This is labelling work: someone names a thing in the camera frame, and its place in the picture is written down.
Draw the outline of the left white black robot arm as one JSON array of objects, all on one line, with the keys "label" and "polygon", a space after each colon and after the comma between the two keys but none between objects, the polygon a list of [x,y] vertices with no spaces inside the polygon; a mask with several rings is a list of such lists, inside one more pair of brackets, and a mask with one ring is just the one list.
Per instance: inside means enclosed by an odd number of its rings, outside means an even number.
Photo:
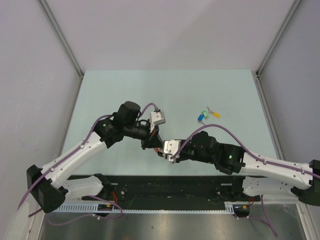
[{"label": "left white black robot arm", "polygon": [[38,167],[30,166],[26,171],[27,192],[23,195],[24,203],[28,195],[44,213],[58,209],[66,199],[96,196],[105,200],[110,196],[111,188],[102,174],[67,182],[68,178],[87,161],[98,153],[109,149],[124,137],[141,141],[142,149],[162,148],[159,126],[166,122],[165,114],[154,103],[148,119],[142,119],[146,111],[132,101],[121,104],[118,111],[100,116],[90,128],[87,136],[65,154],[50,163]]}]

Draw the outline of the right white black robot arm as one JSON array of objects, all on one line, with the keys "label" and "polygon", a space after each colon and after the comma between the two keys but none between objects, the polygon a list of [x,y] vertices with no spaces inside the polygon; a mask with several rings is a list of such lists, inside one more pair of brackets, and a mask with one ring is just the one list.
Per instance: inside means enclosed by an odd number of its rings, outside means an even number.
[{"label": "right white black robot arm", "polygon": [[206,131],[200,131],[187,139],[172,140],[168,152],[174,163],[193,160],[213,164],[227,175],[233,173],[245,176],[261,176],[277,180],[272,187],[267,184],[262,194],[282,194],[285,187],[288,193],[307,205],[320,204],[320,162],[310,163],[284,161],[250,152],[244,146],[220,143]]}]

